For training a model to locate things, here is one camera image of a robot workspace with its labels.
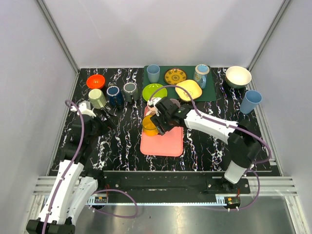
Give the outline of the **dark blue ceramic mug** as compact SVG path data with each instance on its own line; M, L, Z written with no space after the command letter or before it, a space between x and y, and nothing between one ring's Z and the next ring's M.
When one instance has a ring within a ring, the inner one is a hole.
M121 105L123 105L123 96L117 86L108 87L106 93L109 103L112 107L120 107Z

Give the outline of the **yellow glass mug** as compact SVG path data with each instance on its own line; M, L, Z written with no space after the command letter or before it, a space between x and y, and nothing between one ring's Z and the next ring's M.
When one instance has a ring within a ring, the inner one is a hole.
M145 116L142 121L143 132L150 137L158 135L158 129L153 124L151 117L151 115Z

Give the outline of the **light green ceramic mug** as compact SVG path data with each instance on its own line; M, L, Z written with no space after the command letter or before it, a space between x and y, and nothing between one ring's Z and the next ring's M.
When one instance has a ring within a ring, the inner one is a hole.
M104 93L100 89L92 89L88 94L88 98L90 103L96 109L102 109L106 105Z

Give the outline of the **grey ceramic mug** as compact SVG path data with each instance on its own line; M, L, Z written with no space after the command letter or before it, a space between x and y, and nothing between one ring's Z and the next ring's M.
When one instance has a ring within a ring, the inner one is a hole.
M123 86L124 97L127 102L134 103L138 100L137 84L128 82Z

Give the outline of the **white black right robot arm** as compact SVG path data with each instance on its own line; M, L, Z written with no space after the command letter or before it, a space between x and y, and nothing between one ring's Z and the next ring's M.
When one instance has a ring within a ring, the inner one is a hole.
M174 127L183 127L206 133L226 143L231 161L221 187L226 193L233 193L238 189L239 180L254 163L262 148L256 136L246 133L247 123L220 119L187 104L178 106L167 97L152 98L147 105L155 112L151 121L161 135Z

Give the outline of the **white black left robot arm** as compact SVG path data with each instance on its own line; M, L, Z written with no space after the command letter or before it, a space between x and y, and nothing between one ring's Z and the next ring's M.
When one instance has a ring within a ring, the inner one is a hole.
M71 123L61 150L58 175L38 218L26 225L29 234L73 234L75 224L92 193L105 188L101 170L85 168L95 142L116 127L116 116L107 110L95 116L82 114Z

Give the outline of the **pink ceramic mug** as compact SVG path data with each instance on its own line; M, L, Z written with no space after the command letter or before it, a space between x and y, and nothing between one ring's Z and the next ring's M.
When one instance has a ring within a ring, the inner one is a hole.
M152 107L152 108L148 107L148 112L146 113L146 115L147 116L153 116L153 115L159 116L158 109L156 107Z

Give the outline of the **light blue patterned mug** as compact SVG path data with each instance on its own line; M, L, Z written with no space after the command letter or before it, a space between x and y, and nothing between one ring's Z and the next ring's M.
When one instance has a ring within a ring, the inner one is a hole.
M208 65L199 64L195 67L193 79L200 86L201 89L204 89L206 87L209 72L210 68Z

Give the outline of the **purple translucent cup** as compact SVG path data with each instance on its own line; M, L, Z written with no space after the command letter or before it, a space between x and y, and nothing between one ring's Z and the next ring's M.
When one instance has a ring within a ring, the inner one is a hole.
M170 101L175 104L178 108L180 108L180 102L177 99L171 98Z

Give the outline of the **pink plastic tray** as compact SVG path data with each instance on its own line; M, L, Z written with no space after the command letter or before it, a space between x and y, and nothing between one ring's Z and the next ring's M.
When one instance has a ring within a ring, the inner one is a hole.
M182 127L174 127L163 136L148 136L142 131L140 151L144 155L178 157L183 153L183 135Z

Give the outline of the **yellow square plate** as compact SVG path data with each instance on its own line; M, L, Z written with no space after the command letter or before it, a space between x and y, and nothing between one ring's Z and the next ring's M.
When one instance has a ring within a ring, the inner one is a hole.
M192 79L178 83L176 85L175 91L183 101L191 101L188 94L191 95L193 100L199 98L202 95L202 89L198 83Z

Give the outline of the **orange plastic bowl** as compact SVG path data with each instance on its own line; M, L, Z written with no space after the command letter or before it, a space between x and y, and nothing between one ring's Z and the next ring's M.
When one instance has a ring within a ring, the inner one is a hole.
M106 80L103 75L96 74L88 77L86 85L90 89L103 89L105 86L105 82Z

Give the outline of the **light blue cup on mat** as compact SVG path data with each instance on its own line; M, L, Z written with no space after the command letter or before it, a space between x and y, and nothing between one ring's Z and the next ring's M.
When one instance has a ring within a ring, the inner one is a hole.
M155 64L151 64L147 67L147 75L150 83L158 83L160 67Z

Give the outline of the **white floral ceramic bowl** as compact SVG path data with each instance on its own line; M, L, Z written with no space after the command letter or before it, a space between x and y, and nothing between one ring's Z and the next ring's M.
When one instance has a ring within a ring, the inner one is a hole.
M225 75L226 83L235 89L244 88L252 81L252 74L241 66L229 67Z

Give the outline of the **light blue plastic cup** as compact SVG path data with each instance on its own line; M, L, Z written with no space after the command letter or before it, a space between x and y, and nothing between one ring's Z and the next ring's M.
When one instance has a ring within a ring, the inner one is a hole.
M262 95L258 91L248 90L240 105L240 111L249 114L261 101Z

